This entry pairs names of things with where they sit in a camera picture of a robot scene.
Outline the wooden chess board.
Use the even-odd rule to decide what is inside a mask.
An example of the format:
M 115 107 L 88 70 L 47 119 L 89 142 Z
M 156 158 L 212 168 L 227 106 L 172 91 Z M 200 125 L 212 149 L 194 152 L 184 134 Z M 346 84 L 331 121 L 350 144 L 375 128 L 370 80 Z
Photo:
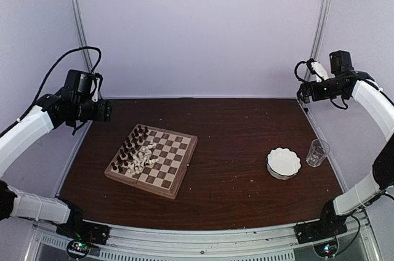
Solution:
M 159 161 L 146 166 L 141 174 L 135 175 L 111 171 L 109 163 L 104 174 L 107 178 L 117 182 L 158 196 L 175 199 L 197 146 L 198 138 L 172 130 L 147 127 L 149 128 L 148 141 L 158 144 L 153 150 L 153 156 Z

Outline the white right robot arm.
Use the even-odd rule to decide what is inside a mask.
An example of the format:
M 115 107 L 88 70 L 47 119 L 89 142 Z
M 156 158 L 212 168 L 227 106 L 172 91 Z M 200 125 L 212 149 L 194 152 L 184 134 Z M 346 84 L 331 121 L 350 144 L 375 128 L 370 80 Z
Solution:
M 376 158 L 373 158 L 367 152 L 377 148 L 377 142 L 374 141 L 377 133 L 373 132 L 361 139 L 356 135 L 362 128 L 370 130 L 370 125 L 365 121 L 355 121 L 347 126 L 351 132 L 346 136 L 349 141 L 340 139 L 343 143 L 342 149 L 347 152 L 347 162 L 352 168 L 371 163 L 371 169 L 351 189 L 324 205 L 315 230 L 319 236 L 326 238 L 336 231 L 339 225 L 345 223 L 352 212 L 371 203 L 376 196 L 393 186 L 393 103 L 374 79 L 362 71 L 337 71 L 333 78 L 326 79 L 319 74 L 315 81 L 302 79 L 300 82 L 297 98 L 304 103 L 310 100 L 333 100 L 336 97 L 340 97 L 342 101 L 354 99 L 377 124 L 385 139 L 384 147 Z

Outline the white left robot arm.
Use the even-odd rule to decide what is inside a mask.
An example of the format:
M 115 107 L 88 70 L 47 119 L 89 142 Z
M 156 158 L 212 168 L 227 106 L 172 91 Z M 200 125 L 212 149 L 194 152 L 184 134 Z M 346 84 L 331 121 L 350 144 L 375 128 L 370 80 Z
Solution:
M 41 137 L 65 123 L 76 132 L 78 121 L 108 122 L 111 104 L 104 99 L 82 100 L 81 103 L 60 96 L 41 97 L 22 119 L 1 135 L 1 175 L 15 160 Z M 57 198 L 27 193 L 1 181 L 1 220 L 9 217 L 42 220 L 62 225 L 76 239 L 84 238 L 88 224 L 78 206 Z

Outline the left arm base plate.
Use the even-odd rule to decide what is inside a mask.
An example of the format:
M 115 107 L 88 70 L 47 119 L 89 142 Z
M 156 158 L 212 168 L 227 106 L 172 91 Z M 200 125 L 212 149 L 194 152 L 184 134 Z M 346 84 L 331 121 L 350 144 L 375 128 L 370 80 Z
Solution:
M 83 243 L 106 245 L 110 234 L 110 227 L 92 222 L 82 222 L 79 228 L 67 224 L 55 225 L 56 233 Z

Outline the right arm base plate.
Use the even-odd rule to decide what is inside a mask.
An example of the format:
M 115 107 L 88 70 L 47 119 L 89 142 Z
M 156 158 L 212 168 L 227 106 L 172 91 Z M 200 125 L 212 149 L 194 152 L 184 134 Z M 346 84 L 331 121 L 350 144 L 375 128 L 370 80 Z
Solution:
M 319 220 L 298 223 L 294 226 L 295 235 L 299 244 L 333 238 L 348 231 L 346 224 L 340 223 L 336 227 L 325 227 Z

